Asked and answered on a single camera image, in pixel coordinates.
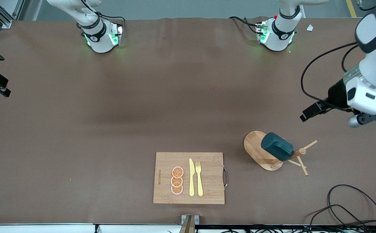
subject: brown table surface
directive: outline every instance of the brown table surface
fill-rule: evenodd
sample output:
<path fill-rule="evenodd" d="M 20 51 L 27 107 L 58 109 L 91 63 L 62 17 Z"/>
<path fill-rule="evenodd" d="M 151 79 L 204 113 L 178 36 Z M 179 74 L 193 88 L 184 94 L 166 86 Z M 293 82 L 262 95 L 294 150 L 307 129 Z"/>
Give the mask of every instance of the brown table surface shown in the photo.
<path fill-rule="evenodd" d="M 351 115 L 337 110 L 299 119 L 314 103 L 300 90 L 303 69 L 353 42 L 358 20 L 302 19 L 277 53 L 230 19 L 129 21 L 126 46 L 107 54 L 86 45 L 76 22 L 14 22 L 0 35 L 12 91 L 0 95 L 0 223 L 173 224 L 199 214 L 203 224 L 303 224 L 336 184 L 376 200 L 376 122 L 349 128 Z M 308 92 L 326 97 L 345 51 L 310 68 Z M 346 67 L 363 57 L 355 50 Z M 254 130 L 295 147 L 317 139 L 303 157 L 309 176 L 289 163 L 260 168 L 243 148 Z M 223 152 L 226 204 L 153 204 L 159 151 Z M 337 189 L 332 202 L 376 218 L 354 190 Z M 324 213 L 315 223 L 337 221 Z"/>

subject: white paper scrap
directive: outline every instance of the white paper scrap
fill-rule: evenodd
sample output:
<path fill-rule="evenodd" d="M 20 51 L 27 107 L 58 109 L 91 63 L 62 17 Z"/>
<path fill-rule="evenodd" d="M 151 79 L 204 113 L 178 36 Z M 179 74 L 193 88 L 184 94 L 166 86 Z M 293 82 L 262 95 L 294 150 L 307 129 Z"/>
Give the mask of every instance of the white paper scrap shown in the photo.
<path fill-rule="evenodd" d="M 313 26 L 312 26 L 312 25 L 309 25 L 309 27 L 307 27 L 307 30 L 308 30 L 308 31 L 313 31 Z"/>

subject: fake orange slice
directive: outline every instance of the fake orange slice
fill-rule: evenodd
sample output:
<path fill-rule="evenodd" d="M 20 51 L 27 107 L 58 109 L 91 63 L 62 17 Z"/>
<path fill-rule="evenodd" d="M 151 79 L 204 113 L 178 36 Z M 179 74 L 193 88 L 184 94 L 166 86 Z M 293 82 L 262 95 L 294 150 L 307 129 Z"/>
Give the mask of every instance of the fake orange slice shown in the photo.
<path fill-rule="evenodd" d="M 171 178 L 171 185 L 173 187 L 176 187 L 176 188 L 181 187 L 182 183 L 183 183 L 182 178 L 175 178 L 175 177 Z"/>
<path fill-rule="evenodd" d="M 184 175 L 184 170 L 181 167 L 174 167 L 172 169 L 172 176 L 174 178 L 181 178 Z"/>
<path fill-rule="evenodd" d="M 181 187 L 173 187 L 171 186 L 171 192 L 175 195 L 179 195 L 182 193 L 182 191 L 184 191 L 184 186 L 181 186 Z"/>

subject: cutting board handle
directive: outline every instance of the cutting board handle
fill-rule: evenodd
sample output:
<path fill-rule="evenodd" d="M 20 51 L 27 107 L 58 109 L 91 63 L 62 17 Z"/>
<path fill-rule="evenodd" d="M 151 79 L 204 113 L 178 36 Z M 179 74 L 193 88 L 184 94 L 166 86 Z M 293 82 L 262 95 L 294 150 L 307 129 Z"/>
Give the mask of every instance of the cutting board handle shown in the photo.
<path fill-rule="evenodd" d="M 224 171 L 225 171 L 225 185 L 224 185 L 224 190 L 227 189 L 227 185 L 228 185 L 228 171 L 227 169 L 225 168 L 225 165 L 222 166 L 223 168 L 223 174 L 222 174 L 222 177 L 224 177 Z"/>

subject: yellow fork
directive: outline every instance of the yellow fork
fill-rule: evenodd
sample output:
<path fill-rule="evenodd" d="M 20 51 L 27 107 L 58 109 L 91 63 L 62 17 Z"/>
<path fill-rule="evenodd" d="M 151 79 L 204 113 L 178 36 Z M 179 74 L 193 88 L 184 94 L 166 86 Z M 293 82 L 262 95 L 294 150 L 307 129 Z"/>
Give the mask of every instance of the yellow fork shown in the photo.
<path fill-rule="evenodd" d="M 195 171 L 197 172 L 198 180 L 198 196 L 203 196 L 203 183 L 201 182 L 201 163 L 199 161 L 195 162 Z"/>

